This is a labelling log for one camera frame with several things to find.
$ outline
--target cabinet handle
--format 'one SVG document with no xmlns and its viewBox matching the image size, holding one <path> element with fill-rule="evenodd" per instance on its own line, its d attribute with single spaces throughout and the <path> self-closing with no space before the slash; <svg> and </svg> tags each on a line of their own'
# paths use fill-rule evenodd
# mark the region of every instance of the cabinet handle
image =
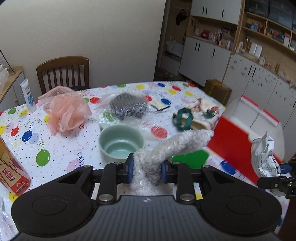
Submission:
<svg viewBox="0 0 296 241">
<path fill-rule="evenodd" d="M 251 69 L 252 69 L 252 65 L 251 65 L 251 67 L 250 67 L 250 70 L 249 70 L 249 73 L 248 73 L 248 75 L 250 74 L 250 72 L 251 72 Z"/>
<path fill-rule="evenodd" d="M 255 68 L 255 70 L 254 70 L 254 72 L 253 72 L 252 78 L 254 77 L 255 71 L 256 71 L 256 68 Z"/>
</svg>

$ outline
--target white tube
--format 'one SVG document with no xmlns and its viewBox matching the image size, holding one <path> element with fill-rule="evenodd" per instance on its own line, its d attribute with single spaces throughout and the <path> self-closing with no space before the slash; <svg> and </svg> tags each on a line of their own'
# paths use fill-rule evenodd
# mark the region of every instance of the white tube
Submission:
<svg viewBox="0 0 296 241">
<path fill-rule="evenodd" d="M 36 105 L 33 100 L 32 92 L 29 86 L 28 78 L 26 78 L 20 86 L 22 87 L 22 92 L 24 93 L 24 97 L 26 100 L 27 107 L 30 113 L 33 113 L 36 110 Z"/>
</svg>

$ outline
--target green mug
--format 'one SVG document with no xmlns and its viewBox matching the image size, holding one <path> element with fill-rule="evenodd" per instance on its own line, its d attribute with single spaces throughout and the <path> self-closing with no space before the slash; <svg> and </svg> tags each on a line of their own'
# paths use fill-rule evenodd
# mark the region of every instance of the green mug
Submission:
<svg viewBox="0 0 296 241">
<path fill-rule="evenodd" d="M 124 124 L 100 124 L 100 130 L 100 154 L 107 164 L 125 162 L 130 153 L 145 147 L 145 136 L 134 127 Z"/>
</svg>

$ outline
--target metal bolt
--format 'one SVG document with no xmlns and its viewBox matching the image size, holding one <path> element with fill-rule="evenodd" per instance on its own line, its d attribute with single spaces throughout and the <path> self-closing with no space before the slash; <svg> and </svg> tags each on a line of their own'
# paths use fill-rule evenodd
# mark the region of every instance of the metal bolt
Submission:
<svg viewBox="0 0 296 241">
<path fill-rule="evenodd" d="M 111 194 L 101 194 L 99 196 L 99 200 L 102 202 L 108 202 L 111 201 L 113 199 L 113 196 Z"/>
<path fill-rule="evenodd" d="M 192 201 L 194 199 L 194 196 L 189 193 L 184 193 L 184 194 L 180 195 L 180 199 L 188 202 L 188 201 Z"/>
</svg>

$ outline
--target wooden chair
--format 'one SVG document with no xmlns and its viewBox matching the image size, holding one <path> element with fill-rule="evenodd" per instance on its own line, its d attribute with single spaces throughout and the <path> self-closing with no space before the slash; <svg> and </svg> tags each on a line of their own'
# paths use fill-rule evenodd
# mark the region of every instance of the wooden chair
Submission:
<svg viewBox="0 0 296 241">
<path fill-rule="evenodd" d="M 78 86 L 81 86 L 81 76 L 80 76 L 80 65 L 84 66 L 84 87 L 82 89 L 89 89 L 89 59 L 82 56 L 66 56 L 61 58 L 55 58 L 48 60 L 42 64 L 40 64 L 36 68 L 38 81 L 40 84 L 42 94 L 45 94 L 46 88 L 43 80 L 42 72 L 47 72 L 47 79 L 48 79 L 48 86 L 49 90 L 52 89 L 52 83 L 50 80 L 50 72 L 53 72 L 54 76 L 54 87 L 58 86 L 57 84 L 57 74 L 56 70 L 59 69 L 59 79 L 60 85 L 64 86 L 63 83 L 63 75 L 62 75 L 62 67 L 66 68 L 66 84 L 67 87 L 71 87 L 75 89 L 75 78 L 74 78 L 74 66 L 77 65 L 77 76 L 78 76 Z M 71 66 L 71 73 L 72 73 L 72 86 L 69 84 L 69 73 L 68 73 L 68 66 Z"/>
</svg>

